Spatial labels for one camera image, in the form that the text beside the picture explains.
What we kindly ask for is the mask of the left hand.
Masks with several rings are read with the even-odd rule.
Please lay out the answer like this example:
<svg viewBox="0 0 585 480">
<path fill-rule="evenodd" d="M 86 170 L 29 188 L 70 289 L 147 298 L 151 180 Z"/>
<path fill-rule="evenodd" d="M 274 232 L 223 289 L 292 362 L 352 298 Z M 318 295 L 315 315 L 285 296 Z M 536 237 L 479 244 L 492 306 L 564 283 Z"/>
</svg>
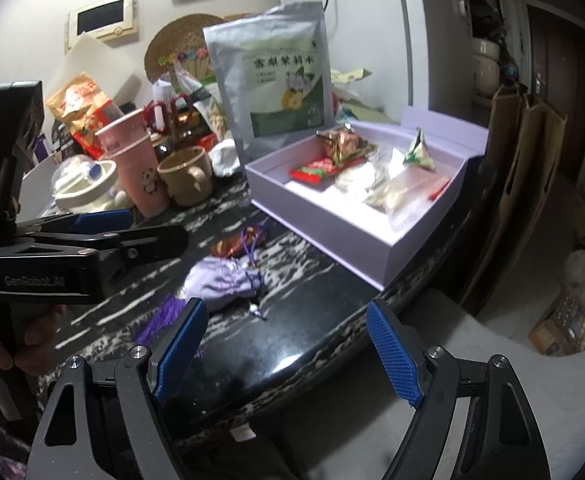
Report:
<svg viewBox="0 0 585 480">
<path fill-rule="evenodd" d="M 56 330 L 66 313 L 63 304 L 51 307 L 26 329 L 20 341 L 10 345 L 8 356 L 16 367 L 33 377 L 42 376 L 50 369 Z"/>
</svg>

